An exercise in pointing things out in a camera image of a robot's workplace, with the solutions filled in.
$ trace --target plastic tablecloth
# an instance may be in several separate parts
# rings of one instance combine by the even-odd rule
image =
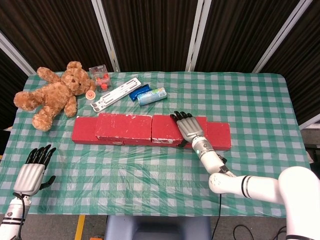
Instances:
[[[102,112],[169,115],[175,110],[209,121],[228,122],[232,148],[219,152],[237,175],[278,178],[290,166],[309,167],[285,79],[267,73],[127,72],[111,73],[115,87],[137,77],[151,88],[165,87],[168,98],[140,107],[129,96]],[[46,82],[31,75],[24,87]],[[84,95],[77,116],[97,116]],[[5,213],[15,180],[29,152],[52,144],[57,151],[44,179],[51,187],[32,197],[33,214],[216,216],[219,196],[210,191],[209,174],[190,149],[151,146],[75,144],[76,117],[63,111],[48,132],[31,124],[36,111],[17,111],[0,164],[0,210]],[[286,215],[283,206],[222,195],[223,216]]]

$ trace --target teddy bear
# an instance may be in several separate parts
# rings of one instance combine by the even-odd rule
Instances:
[[[96,89],[95,82],[78,61],[69,62],[61,77],[46,67],[39,67],[37,74],[49,84],[32,92],[18,92],[13,102],[24,111],[32,111],[43,105],[33,116],[32,125],[44,132],[50,130],[53,119],[62,109],[68,118],[77,113],[76,96]]]

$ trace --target floor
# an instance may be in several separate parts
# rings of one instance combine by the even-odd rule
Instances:
[[[320,144],[320,129],[305,129],[301,131],[303,142],[308,144]],[[27,217],[22,228],[22,239],[43,240],[43,239],[75,239],[77,225],[77,215],[33,215]],[[89,240],[96,235],[104,235],[106,226],[106,216],[91,215],[85,216],[82,240]],[[216,224],[217,217],[211,218],[212,229]],[[216,240],[233,240],[233,229],[236,225],[246,225],[252,231],[254,240],[272,240],[278,230],[286,225],[284,218],[273,217],[248,217],[248,216],[224,216],[220,218],[215,238]],[[251,237],[244,228],[239,228],[235,232],[236,240],[250,240]],[[285,239],[285,234],[281,234],[279,240]]]

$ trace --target white robotic arm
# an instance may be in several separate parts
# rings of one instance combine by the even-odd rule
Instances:
[[[232,193],[246,198],[284,204],[287,240],[320,240],[320,181],[309,169],[293,166],[279,179],[259,176],[235,176],[216,154],[190,113],[175,111],[185,142],[192,143],[205,169],[211,174],[209,187],[216,194]]]
[[[15,198],[10,202],[0,225],[2,240],[21,240],[21,228],[29,212],[31,196],[54,182],[56,176],[51,176],[49,181],[42,183],[50,158],[56,150],[53,148],[48,151],[50,147],[48,145],[32,150],[22,166],[13,187]]]

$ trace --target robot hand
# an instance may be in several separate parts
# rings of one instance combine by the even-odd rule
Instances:
[[[178,147],[184,147],[188,142],[192,143],[192,148],[198,155],[205,169],[210,174],[223,173],[234,177],[225,163],[222,161],[224,158],[220,157],[213,149],[210,142],[204,137],[205,133],[198,123],[197,119],[190,113],[184,111],[174,111],[171,118],[176,121],[178,128],[183,136],[183,141]]]
[[[49,181],[42,183],[50,158],[56,150],[54,147],[48,152],[50,147],[51,145],[35,148],[30,152],[15,181],[13,187],[15,193],[22,196],[33,196],[54,182],[56,176],[51,176]]]

